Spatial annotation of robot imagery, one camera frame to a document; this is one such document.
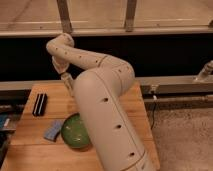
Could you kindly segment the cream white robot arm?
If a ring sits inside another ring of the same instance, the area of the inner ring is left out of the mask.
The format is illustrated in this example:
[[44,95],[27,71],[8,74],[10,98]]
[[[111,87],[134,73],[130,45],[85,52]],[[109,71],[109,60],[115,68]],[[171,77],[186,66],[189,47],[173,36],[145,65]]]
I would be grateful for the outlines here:
[[104,171],[156,171],[119,97],[135,80],[130,63],[74,47],[63,33],[46,44],[52,63],[73,93]]

